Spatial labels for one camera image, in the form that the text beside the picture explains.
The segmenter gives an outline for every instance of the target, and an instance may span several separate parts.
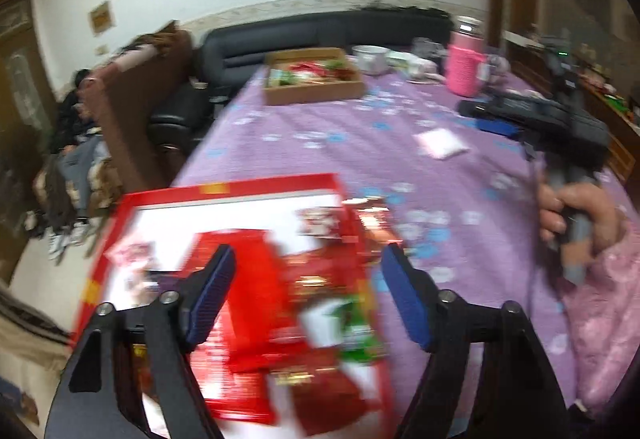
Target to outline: black leather sofa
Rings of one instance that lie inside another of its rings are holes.
[[[221,108],[238,94],[271,51],[305,47],[382,45],[408,49],[422,36],[447,45],[453,27],[440,10],[357,10],[313,13],[210,31],[194,52],[193,73],[207,89],[190,84],[158,105],[149,117],[149,139],[177,173],[206,136]]]

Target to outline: metal screw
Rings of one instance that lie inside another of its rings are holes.
[[[453,302],[456,298],[458,298],[458,295],[455,294],[453,291],[451,291],[450,289],[443,289],[442,291],[440,291],[438,293],[438,298],[440,299],[441,302],[447,302],[447,303],[451,303]]]
[[[507,312],[509,312],[509,313],[519,313],[519,312],[520,312],[520,310],[522,309],[522,308],[520,307],[520,304],[519,304],[519,303],[517,303],[517,302],[514,302],[513,300],[508,300],[508,301],[506,301],[506,302],[504,303],[504,306],[503,306],[503,307],[504,307],[504,308],[507,310]]]
[[[165,291],[160,295],[161,304],[171,304],[180,298],[180,294],[177,291]]]
[[[113,304],[109,302],[103,302],[102,304],[98,305],[98,307],[95,308],[95,312],[100,316],[105,316],[109,314],[111,311],[113,311],[114,309],[115,308],[113,307]]]

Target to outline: black jacket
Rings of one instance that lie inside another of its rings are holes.
[[[58,154],[66,145],[77,145],[79,143],[78,136],[84,136],[87,130],[96,126],[93,120],[84,122],[80,118],[75,107],[78,101],[78,93],[74,89],[58,106],[56,131],[51,138],[50,145],[52,154]]]

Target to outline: pink thermos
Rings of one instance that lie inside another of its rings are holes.
[[[447,87],[460,96],[476,96],[480,90],[478,66],[486,59],[482,21],[470,16],[456,18],[446,65]]]

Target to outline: black hair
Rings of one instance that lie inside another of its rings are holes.
[[[82,83],[82,80],[84,80],[86,77],[88,77],[89,74],[91,74],[91,69],[80,69],[76,73],[76,76],[74,77],[74,83],[76,84],[76,89],[78,89],[78,87],[80,87],[80,84]]]

